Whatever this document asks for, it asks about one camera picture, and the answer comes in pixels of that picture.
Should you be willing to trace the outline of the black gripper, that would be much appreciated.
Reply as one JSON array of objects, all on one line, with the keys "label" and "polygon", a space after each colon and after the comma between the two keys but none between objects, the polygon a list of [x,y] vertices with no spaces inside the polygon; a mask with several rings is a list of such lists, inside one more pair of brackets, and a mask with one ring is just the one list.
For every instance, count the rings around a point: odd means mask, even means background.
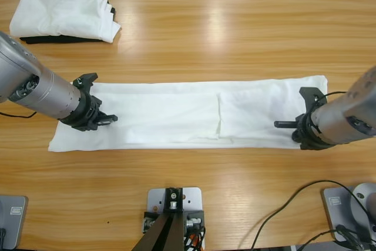
[{"label": "black gripper", "polygon": [[99,126],[116,122],[116,115],[106,115],[100,110],[102,101],[89,92],[80,91],[77,108],[67,117],[59,119],[60,122],[81,132],[97,130]]},{"label": "black gripper", "polygon": [[274,121],[274,126],[282,129],[294,129],[291,138],[300,144],[302,150],[323,150],[333,147],[334,145],[323,141],[313,130],[314,124],[311,116],[312,112],[307,112],[296,117],[295,121]]}]

